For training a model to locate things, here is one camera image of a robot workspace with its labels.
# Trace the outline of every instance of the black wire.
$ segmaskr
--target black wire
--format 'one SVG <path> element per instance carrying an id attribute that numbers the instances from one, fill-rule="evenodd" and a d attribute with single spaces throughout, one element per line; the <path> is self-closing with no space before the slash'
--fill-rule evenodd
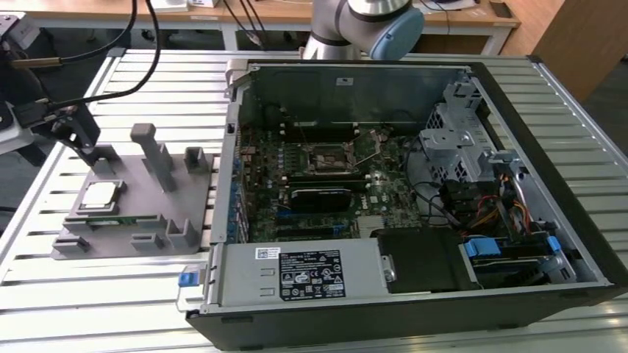
<path id="1" fill-rule="evenodd" d="M 244 0 L 240 0 L 240 4 L 243 5 L 244 13 L 247 14 L 248 23 L 251 24 L 251 28 L 253 29 L 255 36 L 259 39 L 260 48 L 261 50 L 265 51 L 264 41 L 261 40 L 261 35 L 259 34 L 257 28 L 255 28 L 253 19 L 251 18 L 251 14 L 248 13 L 248 8 L 247 8 L 247 5 L 244 4 Z"/>
<path id="2" fill-rule="evenodd" d="M 253 7 L 253 4 L 251 3 L 251 0 L 247 0 L 248 6 L 251 6 L 251 10 L 253 11 L 255 18 L 257 19 L 259 26 L 261 27 L 261 32 L 264 33 L 264 44 L 268 45 L 268 32 L 265 31 L 264 23 L 261 22 L 261 19 L 257 15 L 257 10 Z"/>
<path id="3" fill-rule="evenodd" d="M 7 206 L 0 206 L 0 211 L 3 212 L 17 212 L 17 208 L 15 207 L 7 207 Z"/>
<path id="4" fill-rule="evenodd" d="M 436 197 L 440 197 L 440 195 L 432 196 L 432 197 L 429 198 L 429 202 L 433 202 L 433 199 L 435 199 Z M 433 217 L 433 214 L 432 214 L 432 204 L 429 204 L 429 206 L 428 206 L 428 219 L 425 220 L 425 222 L 429 223 L 429 219 L 431 219 L 432 217 Z"/>
<path id="5" fill-rule="evenodd" d="M 127 23 L 127 28 L 124 28 L 124 31 L 120 33 L 120 35 L 113 39 L 113 41 L 107 44 L 104 47 L 97 48 L 93 51 L 89 51 L 88 53 L 75 55 L 73 57 L 63 57 L 61 58 L 61 64 L 71 64 L 76 63 L 81 60 L 91 59 L 92 57 L 99 56 L 101 53 L 109 51 L 112 49 L 117 42 L 120 42 L 121 38 L 131 32 L 133 25 L 136 24 L 136 19 L 137 19 L 137 0 L 132 0 L 132 9 L 131 9 L 131 18 L 128 19 Z"/>
<path id="6" fill-rule="evenodd" d="M 432 7 L 429 7 L 428 4 L 423 0 L 420 0 L 420 1 L 421 1 L 423 6 L 425 6 L 428 8 L 428 10 L 444 11 L 444 18 L 445 18 L 445 21 L 448 23 L 448 34 L 447 34 L 447 37 L 444 38 L 444 50 L 443 51 L 447 54 L 447 52 L 448 52 L 448 38 L 449 38 L 449 34 L 452 33 L 452 25 L 449 24 L 449 11 L 451 10 L 445 10 L 437 2 L 435 2 L 435 4 L 439 6 L 440 10 L 433 9 Z"/>
<path id="7" fill-rule="evenodd" d="M 228 0 L 224 0 L 224 1 L 223 1 L 223 4 L 225 4 L 228 13 L 231 13 L 231 15 L 232 15 L 232 17 L 233 17 L 233 20 L 235 20 L 236 23 L 237 23 L 237 26 L 239 26 L 240 29 L 244 31 L 244 33 L 247 33 L 247 36 L 251 38 L 251 36 L 252 36 L 251 31 L 243 26 L 243 23 L 241 23 L 240 20 L 237 19 L 236 14 L 233 13 L 232 7 L 231 7 L 231 5 L 228 4 Z"/>
<path id="8" fill-rule="evenodd" d="M 440 213 L 443 213 L 444 217 L 449 220 L 449 223 L 453 224 L 456 227 L 459 227 L 461 229 L 467 229 L 467 226 L 463 223 L 460 223 L 460 221 L 456 219 L 456 217 L 441 206 L 439 206 L 432 201 L 429 201 L 429 199 L 425 196 L 423 196 L 421 193 L 419 193 L 419 191 L 416 190 L 416 185 L 419 185 L 421 182 L 419 182 L 416 185 L 413 185 L 412 182 L 411 182 L 411 177 L 408 176 L 408 160 L 411 159 L 412 147 L 417 143 L 417 140 L 419 140 L 420 137 L 421 137 L 421 135 L 419 134 L 419 135 L 416 135 L 415 139 L 412 139 L 411 145 L 408 146 L 408 150 L 405 152 L 405 158 L 403 159 L 403 173 L 405 174 L 405 181 L 407 181 L 408 185 L 412 187 L 412 189 L 415 190 L 416 196 L 419 196 L 419 198 L 424 202 L 431 204 L 432 207 Z"/>
<path id="9" fill-rule="evenodd" d="M 87 98 L 79 98 L 79 99 L 69 99 L 68 101 L 61 101 L 59 103 L 53 103 L 49 107 L 52 111 L 60 110 L 61 108 L 71 107 L 77 104 L 87 104 L 93 101 L 103 101 L 105 99 L 112 99 L 112 98 L 120 98 L 124 96 L 128 96 L 129 94 L 133 94 L 140 90 L 140 88 L 147 84 L 148 80 L 151 79 L 151 76 L 155 72 L 155 69 L 157 68 L 159 64 L 159 57 L 161 56 L 161 31 L 159 29 L 159 20 L 157 20 L 157 14 L 155 13 L 155 8 L 151 3 L 151 0 L 147 0 L 147 7 L 148 7 L 148 12 L 151 13 L 151 19 L 153 22 L 153 30 L 155 30 L 155 42 L 157 44 L 157 48 L 155 49 L 155 56 L 153 56 L 153 62 L 151 63 L 151 67 L 148 68 L 147 74 L 144 75 L 144 78 L 141 78 L 140 82 L 137 82 L 137 85 L 128 89 L 123 90 L 121 92 L 116 93 L 108 93 L 103 94 L 100 96 L 92 96 Z"/>

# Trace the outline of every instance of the electronic device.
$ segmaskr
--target electronic device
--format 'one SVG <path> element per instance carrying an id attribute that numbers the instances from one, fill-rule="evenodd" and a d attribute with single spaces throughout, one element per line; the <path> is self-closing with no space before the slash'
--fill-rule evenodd
<path id="1" fill-rule="evenodd" d="M 228 81 L 213 245 L 180 278 L 219 349 L 516 328 L 627 291 L 483 64 L 233 60 Z"/>

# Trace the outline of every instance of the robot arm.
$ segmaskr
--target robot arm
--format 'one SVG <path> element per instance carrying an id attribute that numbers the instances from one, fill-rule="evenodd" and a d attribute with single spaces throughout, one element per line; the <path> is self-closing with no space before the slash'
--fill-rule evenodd
<path id="1" fill-rule="evenodd" d="M 304 59 L 399 60 L 423 31 L 421 11 L 411 0 L 317 0 Z"/>

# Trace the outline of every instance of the aluminum profile table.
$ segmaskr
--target aluminum profile table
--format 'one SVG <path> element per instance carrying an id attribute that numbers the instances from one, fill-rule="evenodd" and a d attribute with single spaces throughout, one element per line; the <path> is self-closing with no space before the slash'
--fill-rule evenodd
<path id="1" fill-rule="evenodd" d="M 232 58 L 255 57 L 296 59 L 296 53 L 165 51 L 157 72 L 139 93 L 91 104 L 103 128 L 100 142 L 112 143 L 121 154 L 139 153 L 128 133 L 135 123 L 151 122 L 159 128 L 157 140 L 172 153 L 193 144 L 219 154 L 228 104 L 223 93 L 225 63 Z M 407 60 L 445 63 L 477 58 L 417 55 Z M 521 57 L 480 58 L 628 263 L 627 158 L 543 65 Z M 152 51 L 144 50 L 108 57 L 87 94 L 133 86 L 151 61 Z M 507 139 L 497 125 L 496 131 Z M 195 255 L 49 258 L 85 173 L 87 166 L 57 144 L 0 238 L 0 351 L 215 352 L 175 305 L 180 271 L 185 265 L 207 261 L 209 224 L 203 233 L 205 250 Z M 207 222 L 213 197 L 211 191 Z M 188 298 L 203 298 L 199 288 L 187 290 Z M 595 307 L 569 309 L 521 329 L 335 343 L 279 352 L 628 352 L 627 299 L 621 296 Z"/>

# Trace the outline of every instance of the red wire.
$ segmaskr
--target red wire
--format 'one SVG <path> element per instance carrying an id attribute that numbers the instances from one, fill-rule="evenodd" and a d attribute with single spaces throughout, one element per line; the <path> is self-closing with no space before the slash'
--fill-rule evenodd
<path id="1" fill-rule="evenodd" d="M 477 213 L 475 215 L 476 217 L 480 217 L 481 204 L 484 204 L 484 201 L 487 201 L 488 199 L 495 199 L 496 197 L 497 195 L 487 195 L 480 199 L 480 202 L 477 203 Z"/>

